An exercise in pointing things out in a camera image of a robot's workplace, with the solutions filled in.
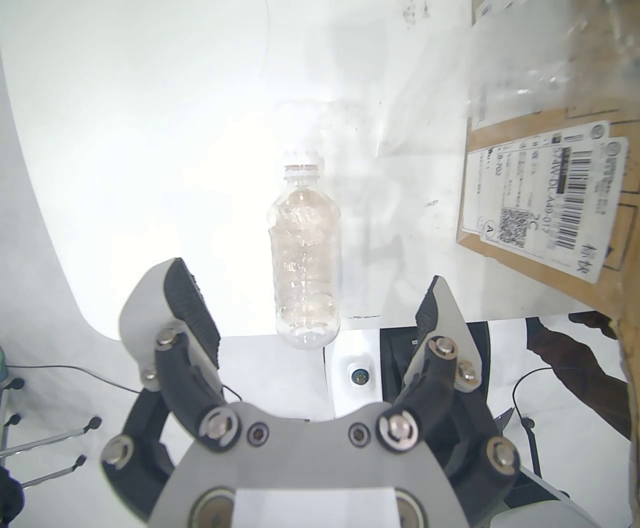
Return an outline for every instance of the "bottle neck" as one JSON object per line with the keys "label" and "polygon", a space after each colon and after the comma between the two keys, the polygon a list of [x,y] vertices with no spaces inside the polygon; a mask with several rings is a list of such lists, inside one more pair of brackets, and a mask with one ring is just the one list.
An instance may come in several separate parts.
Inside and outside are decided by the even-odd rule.
{"label": "bottle neck", "polygon": [[290,188],[307,189],[315,187],[320,178],[318,167],[313,165],[288,166],[285,168],[284,179]]}

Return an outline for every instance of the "bottle cap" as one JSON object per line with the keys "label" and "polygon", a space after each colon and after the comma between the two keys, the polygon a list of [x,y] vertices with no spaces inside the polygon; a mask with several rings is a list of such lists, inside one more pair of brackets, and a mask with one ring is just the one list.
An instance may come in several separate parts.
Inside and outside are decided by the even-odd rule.
{"label": "bottle cap", "polygon": [[293,150],[285,152],[282,162],[286,168],[300,170],[303,167],[318,168],[323,159],[315,150]]}

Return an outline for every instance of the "qr code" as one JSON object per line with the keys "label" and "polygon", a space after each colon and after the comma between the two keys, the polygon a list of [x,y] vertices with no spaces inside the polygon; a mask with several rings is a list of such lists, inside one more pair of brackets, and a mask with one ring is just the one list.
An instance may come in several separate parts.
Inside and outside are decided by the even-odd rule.
{"label": "qr code", "polygon": [[531,215],[527,211],[503,208],[500,212],[498,238],[505,244],[524,249],[530,218]]}

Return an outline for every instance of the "clear plastic bottle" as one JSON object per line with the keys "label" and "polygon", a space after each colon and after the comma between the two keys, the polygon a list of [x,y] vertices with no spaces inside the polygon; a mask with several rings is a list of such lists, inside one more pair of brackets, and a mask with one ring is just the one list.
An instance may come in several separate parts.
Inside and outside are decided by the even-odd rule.
{"label": "clear plastic bottle", "polygon": [[322,348],[340,330],[340,209],[317,188],[321,162],[287,155],[287,189],[268,214],[276,329],[299,349]]}

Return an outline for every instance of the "small camera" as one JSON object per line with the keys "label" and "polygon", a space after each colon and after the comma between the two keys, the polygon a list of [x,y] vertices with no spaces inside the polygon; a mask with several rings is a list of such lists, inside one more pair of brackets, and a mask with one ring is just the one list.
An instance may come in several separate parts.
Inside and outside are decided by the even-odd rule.
{"label": "small camera", "polygon": [[366,385],[369,382],[370,376],[367,369],[355,369],[351,373],[351,381],[356,385]]}

